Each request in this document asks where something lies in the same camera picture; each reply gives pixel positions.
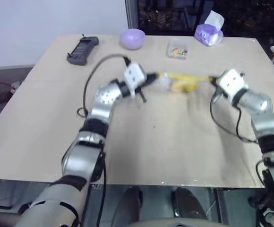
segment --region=white tissue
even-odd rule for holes
[[[204,23],[216,27],[217,30],[221,30],[224,24],[224,17],[222,17],[219,13],[211,11]]]

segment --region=person's leg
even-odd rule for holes
[[[139,221],[141,204],[142,194],[139,188],[127,189],[116,207],[111,227],[127,227],[129,224]]]
[[[174,216],[178,218],[207,219],[199,201],[186,188],[177,188],[171,194]]]

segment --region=small plastic box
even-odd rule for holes
[[[170,58],[186,59],[188,47],[185,41],[173,38],[167,48],[167,56]]]

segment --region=white wall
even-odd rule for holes
[[[0,0],[0,67],[35,64],[62,34],[119,34],[125,0]]]

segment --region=beige tabletop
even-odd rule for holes
[[[224,38],[205,47],[193,37],[186,60],[169,59],[170,36],[147,36],[138,51],[124,50],[116,36],[99,35],[99,46],[86,66],[66,61],[79,35],[58,37],[38,61],[0,114],[0,179],[51,182],[61,175],[61,157],[83,119],[84,82],[94,65],[110,53],[125,53],[145,71],[178,71],[189,75],[220,75],[236,68],[246,73],[250,88],[274,102],[274,66],[255,39]],[[91,106],[97,87],[122,78],[122,59],[106,62],[87,91]],[[245,144],[216,127],[209,114],[214,88],[201,83],[187,94],[144,90],[147,103],[127,98],[115,108],[106,140],[108,183],[260,187],[255,164],[258,145]],[[216,118],[234,131],[237,112],[222,99]],[[241,134],[254,138],[250,118],[243,112]]]

